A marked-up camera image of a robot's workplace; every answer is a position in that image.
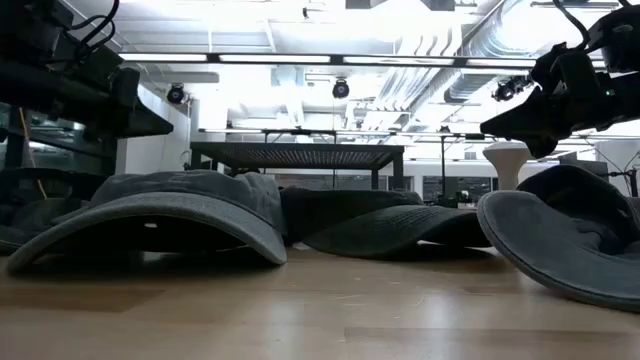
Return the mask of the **black spotlight cluster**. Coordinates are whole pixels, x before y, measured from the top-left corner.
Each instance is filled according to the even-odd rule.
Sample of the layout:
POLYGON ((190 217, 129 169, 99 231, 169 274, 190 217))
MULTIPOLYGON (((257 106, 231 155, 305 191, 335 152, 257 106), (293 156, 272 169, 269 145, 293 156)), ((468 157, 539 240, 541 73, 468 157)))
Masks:
POLYGON ((505 81, 500 81, 491 97, 497 102, 511 100, 533 84, 529 75, 515 75, 505 81))

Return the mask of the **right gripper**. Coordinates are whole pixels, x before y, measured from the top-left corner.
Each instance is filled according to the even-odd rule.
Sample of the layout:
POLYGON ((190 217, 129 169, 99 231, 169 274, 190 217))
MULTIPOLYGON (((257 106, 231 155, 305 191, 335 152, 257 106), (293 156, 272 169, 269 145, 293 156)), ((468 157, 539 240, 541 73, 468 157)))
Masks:
POLYGON ((533 158, 544 158, 574 131, 604 131, 613 125, 606 109, 611 98, 600 82, 603 73, 583 50, 556 44, 535 61, 530 75, 538 84, 530 96, 483 122, 481 133, 524 140, 533 158))

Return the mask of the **black baseball cap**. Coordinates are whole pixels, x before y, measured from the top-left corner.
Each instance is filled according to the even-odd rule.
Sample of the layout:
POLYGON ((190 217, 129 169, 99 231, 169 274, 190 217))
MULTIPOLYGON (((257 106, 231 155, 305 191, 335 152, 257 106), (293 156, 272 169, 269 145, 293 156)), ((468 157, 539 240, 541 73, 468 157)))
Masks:
POLYGON ((49 168, 0 170, 0 257, 85 206, 107 177, 49 168))

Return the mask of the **white-topped brass stand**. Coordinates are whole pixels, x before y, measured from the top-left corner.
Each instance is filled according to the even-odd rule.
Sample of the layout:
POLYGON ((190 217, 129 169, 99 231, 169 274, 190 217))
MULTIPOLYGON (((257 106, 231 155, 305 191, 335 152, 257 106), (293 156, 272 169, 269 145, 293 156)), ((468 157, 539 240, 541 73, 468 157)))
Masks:
POLYGON ((524 143, 509 141, 487 146, 483 155, 496 170, 499 190, 516 189, 519 184, 519 172, 531 157, 524 143))

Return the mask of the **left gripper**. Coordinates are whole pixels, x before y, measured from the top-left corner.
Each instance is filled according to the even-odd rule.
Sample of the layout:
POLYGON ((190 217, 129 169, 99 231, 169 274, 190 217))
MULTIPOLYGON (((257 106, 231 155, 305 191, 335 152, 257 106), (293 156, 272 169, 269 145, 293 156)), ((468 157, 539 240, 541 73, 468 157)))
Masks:
POLYGON ((140 73, 108 47, 73 47, 62 58, 59 116, 115 138, 167 135, 174 126, 138 98, 140 73))

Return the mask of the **dark charcoal baseball cap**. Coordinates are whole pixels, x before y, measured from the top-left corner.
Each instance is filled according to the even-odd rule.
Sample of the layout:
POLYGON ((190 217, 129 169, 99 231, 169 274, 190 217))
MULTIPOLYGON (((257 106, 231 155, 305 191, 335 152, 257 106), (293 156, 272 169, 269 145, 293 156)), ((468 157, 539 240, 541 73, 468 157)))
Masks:
POLYGON ((425 241, 489 248, 476 212, 426 205, 407 191, 281 190, 287 239, 333 255, 384 259, 425 241))

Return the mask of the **long linear ceiling lamp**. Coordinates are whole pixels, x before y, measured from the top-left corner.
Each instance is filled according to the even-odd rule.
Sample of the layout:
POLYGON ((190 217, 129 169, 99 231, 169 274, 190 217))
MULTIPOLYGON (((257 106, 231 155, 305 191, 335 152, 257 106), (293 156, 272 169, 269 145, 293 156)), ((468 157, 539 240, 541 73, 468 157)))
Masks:
POLYGON ((167 64, 229 65, 328 65, 368 67, 429 67, 456 69, 528 70, 536 63, 532 58, 384 56, 343 54, 284 53, 120 53, 126 62, 167 64))

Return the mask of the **blue-gray baseball cap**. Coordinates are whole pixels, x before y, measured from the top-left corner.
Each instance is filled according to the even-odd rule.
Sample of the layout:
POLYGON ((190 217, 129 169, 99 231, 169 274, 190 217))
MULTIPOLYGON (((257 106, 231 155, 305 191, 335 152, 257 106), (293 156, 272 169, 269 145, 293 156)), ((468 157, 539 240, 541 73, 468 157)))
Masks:
POLYGON ((203 253, 248 248, 287 261, 277 183, 259 173, 214 170, 109 177, 83 207, 57 216, 8 259, 21 275, 46 255, 109 252, 203 253))

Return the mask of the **distant linear lamp rail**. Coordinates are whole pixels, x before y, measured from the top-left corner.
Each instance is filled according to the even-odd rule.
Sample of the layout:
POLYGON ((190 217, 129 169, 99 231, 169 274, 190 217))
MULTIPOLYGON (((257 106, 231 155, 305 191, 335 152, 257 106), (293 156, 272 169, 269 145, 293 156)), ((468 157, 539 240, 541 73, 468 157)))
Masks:
MULTIPOLYGON (((288 134, 292 136, 312 136, 312 135, 328 135, 334 138, 336 137, 393 137, 393 136, 402 136, 422 139, 422 138, 464 138, 467 140, 486 140, 486 139, 498 139, 498 136, 495 135, 485 135, 482 133, 460 133, 460 132, 398 132, 398 131, 361 131, 361 130, 318 130, 318 129, 253 129, 253 128, 240 128, 240 129, 206 129, 200 128, 197 130, 199 133, 207 133, 207 134, 242 134, 242 135, 265 135, 269 136, 270 134, 288 134)), ((569 139, 593 139, 593 140, 604 140, 604 141, 614 141, 614 140, 635 140, 640 139, 640 137, 633 137, 627 135, 616 135, 616 134, 602 134, 602 133, 578 133, 570 135, 569 137, 563 140, 569 139)))

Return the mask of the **silver ventilation duct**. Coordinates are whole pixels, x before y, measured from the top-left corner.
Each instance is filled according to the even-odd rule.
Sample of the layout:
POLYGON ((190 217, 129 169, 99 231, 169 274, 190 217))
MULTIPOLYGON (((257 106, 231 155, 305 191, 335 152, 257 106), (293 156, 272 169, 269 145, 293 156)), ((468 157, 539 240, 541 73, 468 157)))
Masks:
MULTIPOLYGON (((590 27, 605 12, 619 6, 616 0, 560 0, 585 27, 590 27)), ((462 56, 537 58, 552 45, 567 41, 571 46, 582 40, 580 32, 552 0, 505 0, 462 46, 462 56)), ((496 75, 471 74, 457 70, 455 81, 445 91, 446 102, 462 103, 491 82, 496 75)))

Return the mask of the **gray perforated metal shelf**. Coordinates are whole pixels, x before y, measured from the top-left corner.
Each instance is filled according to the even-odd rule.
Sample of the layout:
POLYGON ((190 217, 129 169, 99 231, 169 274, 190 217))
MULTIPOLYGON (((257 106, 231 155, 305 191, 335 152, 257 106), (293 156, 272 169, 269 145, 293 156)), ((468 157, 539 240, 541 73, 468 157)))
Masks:
POLYGON ((358 144, 192 142, 192 154, 211 158, 237 171, 240 168, 367 170, 371 188, 379 172, 392 164, 392 188, 404 187, 404 147, 358 144))

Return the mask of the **light gray baseball cap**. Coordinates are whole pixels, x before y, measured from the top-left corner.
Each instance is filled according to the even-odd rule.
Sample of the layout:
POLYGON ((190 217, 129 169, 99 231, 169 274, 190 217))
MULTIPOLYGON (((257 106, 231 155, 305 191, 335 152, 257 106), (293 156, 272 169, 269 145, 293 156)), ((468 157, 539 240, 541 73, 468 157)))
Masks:
POLYGON ((572 300, 640 313, 640 197, 574 165, 483 195, 477 219, 516 268, 572 300))

